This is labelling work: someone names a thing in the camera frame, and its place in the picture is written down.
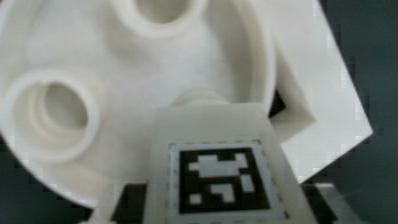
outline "curved edge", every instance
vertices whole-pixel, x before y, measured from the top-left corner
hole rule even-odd
[[[0,73],[7,76],[0,83],[0,102],[7,86],[16,79],[14,76],[21,74],[27,67],[25,61],[16,59],[25,53],[27,32],[43,1],[2,0],[0,3],[0,53],[7,53],[7,60],[0,61]]]
[[[28,72],[28,74],[20,78],[20,80],[14,82],[9,93],[5,95],[4,99],[4,107],[2,107],[2,131],[4,131],[4,138],[7,142],[14,141],[11,147],[14,151],[21,151],[23,153],[32,154],[32,156],[46,161],[48,163],[62,163],[71,161],[85,152],[89,149],[91,143],[96,138],[96,133],[101,126],[103,121],[103,112],[107,111],[107,99],[103,99],[103,95],[98,94],[100,85],[96,85],[98,80],[94,80],[94,76],[91,76],[87,73],[82,73],[73,70],[60,70],[59,68],[48,68],[44,70],[34,70]],[[30,95],[27,95],[30,89],[37,90],[41,92],[43,88],[48,88],[48,85],[60,84],[64,85],[71,91],[76,93],[80,100],[85,105],[85,111],[87,111],[87,126],[84,132],[80,130],[64,130],[62,127],[57,125],[48,124],[44,121],[37,121],[36,112],[28,110],[36,107],[36,98],[39,97],[34,92],[30,92]],[[18,121],[14,119],[14,110],[18,109],[18,104],[23,103],[27,100],[27,111],[25,117],[18,119],[28,119],[32,121],[32,128],[41,132],[50,125],[48,131],[43,131],[37,135],[39,138],[34,139],[41,142],[48,142],[48,148],[43,145],[37,145],[32,142],[32,139],[23,137],[21,133],[21,127],[18,127]],[[82,138],[78,138],[76,143],[71,143],[71,146],[60,147],[57,150],[57,145],[52,145],[53,139],[59,138],[62,142],[62,138],[82,134]]]
[[[153,39],[172,37],[188,29],[208,6],[208,0],[188,0],[181,16],[169,23],[156,23],[144,18],[135,0],[112,0],[110,3],[124,26],[137,35]]]

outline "white object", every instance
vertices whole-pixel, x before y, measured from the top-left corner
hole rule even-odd
[[[231,103],[261,102],[267,112],[277,75],[288,109],[272,124],[304,181],[371,134],[318,2],[210,1],[208,6],[192,5],[188,26],[172,28],[169,24],[163,31],[153,31],[151,25],[131,26],[123,13],[135,12],[123,12],[114,1],[2,1],[0,129],[36,178],[71,201],[94,207],[108,183],[140,183],[147,179],[156,108],[169,106],[187,92],[204,89]],[[71,67],[94,74],[108,99],[87,87],[92,100],[85,100],[78,91],[85,82],[69,88],[80,100],[68,105],[84,102],[85,108],[76,106],[69,120],[75,124],[87,116],[85,129],[92,132],[82,135],[85,140],[48,152],[50,148],[34,148],[28,138],[21,140],[12,129],[12,92],[32,71],[41,73],[52,68],[66,74]],[[213,98],[215,104],[224,103],[219,99]]]
[[[261,104],[163,108],[155,130],[144,223],[316,223]]]
[[[68,102],[68,91],[76,93],[82,106],[76,101]],[[107,89],[87,71],[73,68],[30,71],[14,82],[4,99],[2,131],[12,135],[11,147],[27,150],[34,159],[48,163],[73,161],[96,140],[107,110]],[[82,124],[73,124],[76,117],[68,116],[73,113],[87,116],[80,118]],[[64,120],[57,122],[52,115]]]

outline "circular hole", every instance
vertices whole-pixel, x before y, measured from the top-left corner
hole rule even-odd
[[[50,118],[60,126],[80,129],[87,125],[87,111],[82,99],[71,89],[60,84],[48,86],[44,105]]]
[[[87,111],[64,85],[36,84],[16,98],[12,120],[21,140],[41,151],[71,149],[85,134]]]
[[[147,20],[169,23],[181,16],[188,0],[131,0]]]

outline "dark surface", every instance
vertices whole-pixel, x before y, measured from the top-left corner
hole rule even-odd
[[[322,0],[375,135],[314,181],[336,183],[359,216],[398,223],[398,1]],[[75,224],[89,216],[0,148],[0,223]]]
[[[284,109],[286,109],[286,104],[284,104],[279,92],[275,91],[268,117],[274,117],[279,114],[279,112],[283,112]]]
[[[375,134],[314,177],[357,214],[398,223],[398,1],[329,0],[329,23]]]
[[[121,193],[112,221],[115,224],[142,223],[146,204],[146,184],[126,185]]]

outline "cylindrical opening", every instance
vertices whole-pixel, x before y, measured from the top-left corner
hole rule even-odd
[[[121,22],[135,34],[165,38],[199,21],[208,0],[112,0],[112,5]]]
[[[146,19],[155,23],[171,23],[187,10],[187,0],[131,0]]]
[[[52,153],[78,144],[87,127],[87,110],[75,90],[60,83],[37,83],[16,97],[14,131],[34,148]]]

